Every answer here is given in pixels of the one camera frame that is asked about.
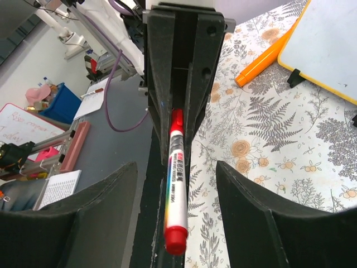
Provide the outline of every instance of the orange marker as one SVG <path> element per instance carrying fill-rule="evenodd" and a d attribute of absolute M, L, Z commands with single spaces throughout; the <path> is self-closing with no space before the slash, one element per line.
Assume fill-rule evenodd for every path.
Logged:
<path fill-rule="evenodd" d="M 271 63 L 277 60 L 286 40 L 292 33 L 295 23 L 289 31 L 279 38 L 278 41 L 271 45 L 266 51 L 263 52 L 262 55 L 257 57 L 251 64 L 248 65 L 248 67 L 240 72 L 240 74 L 235 78 L 235 82 L 240 87 L 243 87 L 245 84 L 252 81 L 258 74 L 268 68 Z"/>

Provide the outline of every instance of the blue bin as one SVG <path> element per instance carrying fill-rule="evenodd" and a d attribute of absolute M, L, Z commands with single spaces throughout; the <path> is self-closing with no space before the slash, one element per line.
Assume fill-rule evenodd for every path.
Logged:
<path fill-rule="evenodd" d="M 62 123 L 72 124 L 81 100 L 65 86 L 65 83 L 61 83 L 57 87 L 57 96 L 40 115 Z"/>

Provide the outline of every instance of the paper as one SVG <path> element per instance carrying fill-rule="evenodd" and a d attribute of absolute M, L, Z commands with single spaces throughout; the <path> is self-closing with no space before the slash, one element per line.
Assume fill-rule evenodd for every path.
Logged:
<path fill-rule="evenodd" d="M 100 88 L 104 89 L 105 85 L 107 84 L 107 81 L 108 81 L 108 79 L 104 79 L 103 81 L 100 81 L 99 83 L 90 86 L 87 93 L 95 91 Z M 82 100 L 82 103 L 81 103 L 76 115 L 74 116 L 74 120 L 76 120 L 86 114 L 93 113 L 93 112 L 99 110 L 102 107 L 103 101 L 104 101 L 104 91 L 85 97 Z"/>
<path fill-rule="evenodd" d="M 38 209 L 72 195 L 76 189 L 80 173 L 81 170 L 77 170 L 49 178 Z"/>

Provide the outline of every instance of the pen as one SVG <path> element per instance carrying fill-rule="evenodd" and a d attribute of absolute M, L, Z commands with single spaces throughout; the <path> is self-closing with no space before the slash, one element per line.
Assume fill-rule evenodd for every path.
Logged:
<path fill-rule="evenodd" d="M 166 251 L 182 255 L 186 251 L 187 197 L 184 156 L 184 113 L 172 111 L 168 157 L 164 237 Z"/>
<path fill-rule="evenodd" d="M 279 38 L 273 45 L 271 45 L 262 55 L 257 57 L 251 64 L 248 65 L 240 74 L 235 78 L 235 82 L 243 87 L 250 81 L 252 81 L 258 74 L 268 68 L 271 63 L 277 60 L 280 51 L 282 50 L 286 40 L 290 37 L 292 33 L 291 27 L 282 37 Z"/>
<path fill-rule="evenodd" d="M 92 91 L 92 92 L 89 92 L 89 93 L 86 93 L 82 96 L 80 96 L 82 99 L 87 97 L 87 96 L 90 96 L 90 95 L 93 95 L 93 94 L 96 94 L 96 93 L 99 93 L 99 92 L 102 92 L 104 89 L 103 88 L 99 88 L 99 89 L 96 89 L 95 91 Z"/>

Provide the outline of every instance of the handwriting on whiteboard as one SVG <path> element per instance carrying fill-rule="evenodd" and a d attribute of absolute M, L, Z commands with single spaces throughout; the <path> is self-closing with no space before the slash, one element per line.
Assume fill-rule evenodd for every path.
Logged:
<path fill-rule="evenodd" d="M 58 135 L 56 132 L 50 131 L 46 127 L 40 126 L 32 121 L 25 120 L 24 118 L 21 117 L 21 115 L 18 112 L 13 112 L 10 116 L 7 117 L 7 119 L 18 122 L 22 125 L 26 125 L 27 129 L 30 128 L 31 132 L 35 132 L 35 131 L 48 132 L 49 137 L 55 137 Z M 7 128 L 6 126 L 0 126 L 0 140 L 5 138 L 16 144 L 23 142 L 23 138 L 21 137 L 18 131 L 13 131 L 8 133 L 6 132 L 6 128 Z"/>

